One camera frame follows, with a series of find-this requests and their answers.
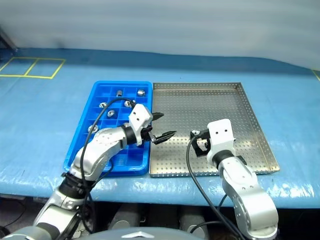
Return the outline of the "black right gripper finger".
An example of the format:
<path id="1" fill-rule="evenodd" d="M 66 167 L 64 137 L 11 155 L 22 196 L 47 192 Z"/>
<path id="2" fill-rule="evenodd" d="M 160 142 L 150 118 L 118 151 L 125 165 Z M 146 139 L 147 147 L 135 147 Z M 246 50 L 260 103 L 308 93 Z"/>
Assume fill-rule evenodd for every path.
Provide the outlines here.
<path id="1" fill-rule="evenodd" d="M 206 139 L 192 139 L 191 145 L 197 157 L 203 157 L 208 154 L 208 141 Z"/>

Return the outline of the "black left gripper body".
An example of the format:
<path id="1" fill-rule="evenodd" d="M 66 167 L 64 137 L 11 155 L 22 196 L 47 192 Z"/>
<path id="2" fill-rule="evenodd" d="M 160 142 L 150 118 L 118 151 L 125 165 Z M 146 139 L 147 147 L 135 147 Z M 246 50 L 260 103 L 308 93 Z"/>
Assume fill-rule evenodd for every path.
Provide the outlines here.
<path id="1" fill-rule="evenodd" d="M 143 142 L 151 142 L 154 137 L 152 134 L 152 125 L 149 124 L 147 127 L 142 128 L 140 131 L 140 136 Z"/>

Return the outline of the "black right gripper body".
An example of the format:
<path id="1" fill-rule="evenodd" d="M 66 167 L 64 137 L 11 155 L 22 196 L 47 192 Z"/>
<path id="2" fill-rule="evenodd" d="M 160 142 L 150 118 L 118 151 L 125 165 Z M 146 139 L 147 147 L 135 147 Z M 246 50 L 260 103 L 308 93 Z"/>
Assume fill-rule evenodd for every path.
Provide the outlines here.
<path id="1" fill-rule="evenodd" d="M 194 139 L 194 140 L 209 140 L 211 138 L 210 136 L 210 131 L 208 128 L 204 129 L 204 130 L 192 130 L 190 132 L 190 140 Z"/>

